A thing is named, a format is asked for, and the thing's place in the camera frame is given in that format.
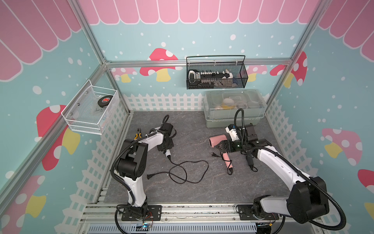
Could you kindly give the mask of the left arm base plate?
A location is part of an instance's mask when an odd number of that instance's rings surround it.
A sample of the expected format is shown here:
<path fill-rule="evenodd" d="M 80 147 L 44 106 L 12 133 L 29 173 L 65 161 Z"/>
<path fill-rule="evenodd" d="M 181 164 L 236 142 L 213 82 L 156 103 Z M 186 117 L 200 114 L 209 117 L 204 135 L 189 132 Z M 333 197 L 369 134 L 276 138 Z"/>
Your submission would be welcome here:
<path fill-rule="evenodd" d="M 162 213 L 161 205 L 145 205 L 142 207 L 125 208 L 120 211 L 122 221 L 160 221 Z"/>

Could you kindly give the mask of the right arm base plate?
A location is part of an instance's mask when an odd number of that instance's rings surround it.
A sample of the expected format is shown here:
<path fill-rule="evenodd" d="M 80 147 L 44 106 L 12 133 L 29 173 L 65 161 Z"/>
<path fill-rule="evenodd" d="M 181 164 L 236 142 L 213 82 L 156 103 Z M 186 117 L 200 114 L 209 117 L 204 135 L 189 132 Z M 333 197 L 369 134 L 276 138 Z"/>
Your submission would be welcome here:
<path fill-rule="evenodd" d="M 236 205 L 235 211 L 239 214 L 240 220 L 279 220 L 278 214 L 260 212 L 252 204 Z"/>

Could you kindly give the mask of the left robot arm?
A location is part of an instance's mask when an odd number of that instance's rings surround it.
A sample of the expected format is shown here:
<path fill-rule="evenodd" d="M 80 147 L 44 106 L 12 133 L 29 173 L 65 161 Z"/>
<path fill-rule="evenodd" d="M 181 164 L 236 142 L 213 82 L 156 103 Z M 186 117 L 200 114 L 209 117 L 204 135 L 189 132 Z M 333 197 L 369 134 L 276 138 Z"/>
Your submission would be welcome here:
<path fill-rule="evenodd" d="M 128 191 L 128 203 L 125 211 L 136 219 L 147 217 L 148 204 L 143 188 L 143 173 L 146 169 L 148 152 L 157 148 L 168 159 L 171 158 L 173 125 L 168 123 L 169 115 L 165 115 L 161 126 L 153 128 L 148 134 L 142 135 L 137 130 L 134 139 L 126 139 L 122 144 L 119 155 L 111 165 L 111 176 L 122 184 Z"/>

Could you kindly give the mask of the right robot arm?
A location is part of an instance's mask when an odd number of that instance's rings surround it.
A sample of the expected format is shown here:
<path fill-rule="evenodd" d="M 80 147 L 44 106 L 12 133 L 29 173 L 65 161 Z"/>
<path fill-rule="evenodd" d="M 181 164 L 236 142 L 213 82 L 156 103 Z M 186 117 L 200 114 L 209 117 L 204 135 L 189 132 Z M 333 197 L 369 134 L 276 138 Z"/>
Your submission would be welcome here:
<path fill-rule="evenodd" d="M 266 139 L 259 139 L 253 124 L 245 125 L 244 121 L 237 124 L 238 115 L 243 116 L 244 110 L 238 109 L 232 124 L 226 127 L 226 134 L 216 146 L 221 157 L 228 162 L 229 172 L 233 171 L 229 153 L 240 152 L 245 156 L 248 166 L 253 172 L 258 169 L 254 159 L 267 165 L 287 186 L 290 194 L 287 197 L 264 195 L 253 200 L 252 215 L 256 219 L 265 218 L 267 214 L 276 213 L 282 216 L 285 222 L 287 217 L 299 224 L 307 222 L 329 231 L 339 231 L 346 227 L 346 215 L 338 202 L 327 193 L 326 183 L 320 177 L 301 171 L 289 160 L 282 156 Z M 332 204 L 340 217 L 338 224 L 328 226 L 316 221 L 317 218 L 327 215 Z"/>

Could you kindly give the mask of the black magenta hair dryer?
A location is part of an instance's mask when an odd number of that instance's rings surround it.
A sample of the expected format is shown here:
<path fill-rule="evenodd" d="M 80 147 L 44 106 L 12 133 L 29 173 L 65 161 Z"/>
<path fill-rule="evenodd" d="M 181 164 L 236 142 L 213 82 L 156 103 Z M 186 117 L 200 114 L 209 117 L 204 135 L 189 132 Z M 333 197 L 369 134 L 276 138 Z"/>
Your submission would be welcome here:
<path fill-rule="evenodd" d="M 250 167 L 251 171 L 258 172 L 258 169 L 254 166 L 253 156 L 246 156 L 246 161 L 248 166 Z"/>

